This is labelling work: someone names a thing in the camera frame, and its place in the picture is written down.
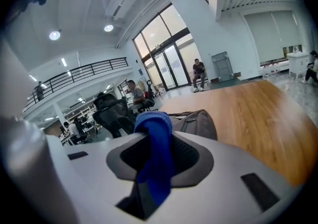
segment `gray bag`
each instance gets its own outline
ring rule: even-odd
[[[172,121],[172,130],[194,134],[204,138],[218,140],[217,131],[211,116],[204,109],[194,112],[169,114]]]

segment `blue towel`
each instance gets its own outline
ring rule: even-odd
[[[170,152],[171,120],[164,112],[142,113],[137,116],[135,132],[148,133],[151,140],[151,155],[139,173],[137,182],[147,182],[154,202],[160,205],[170,193],[170,180],[174,175]]]

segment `office chair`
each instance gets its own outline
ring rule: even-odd
[[[146,101],[143,103],[142,108],[138,109],[139,112],[144,112],[145,110],[151,111],[150,108],[155,105],[153,90],[151,89],[152,82],[151,80],[147,81],[148,92],[145,93]]]
[[[131,116],[125,99],[117,100],[112,94],[105,94],[94,100],[97,110],[93,119],[107,129],[113,138],[121,137],[119,129],[127,134],[132,134],[135,127],[135,119]]]

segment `recessed light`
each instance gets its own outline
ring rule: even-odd
[[[104,31],[108,32],[108,31],[112,31],[114,29],[114,26],[112,26],[111,24],[108,24],[105,26]]]
[[[66,62],[65,62],[65,59],[64,59],[64,58],[62,58],[62,59],[61,59],[61,61],[62,61],[63,65],[64,65],[64,67],[66,67],[66,66],[67,66],[67,64],[66,64]]]
[[[30,78],[32,78],[33,81],[37,81],[33,76],[29,75]]]
[[[49,35],[49,38],[51,40],[58,40],[60,38],[61,34],[59,31],[52,31]]]

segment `doorway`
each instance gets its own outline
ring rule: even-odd
[[[175,44],[167,46],[153,56],[166,90],[191,84],[186,67]]]

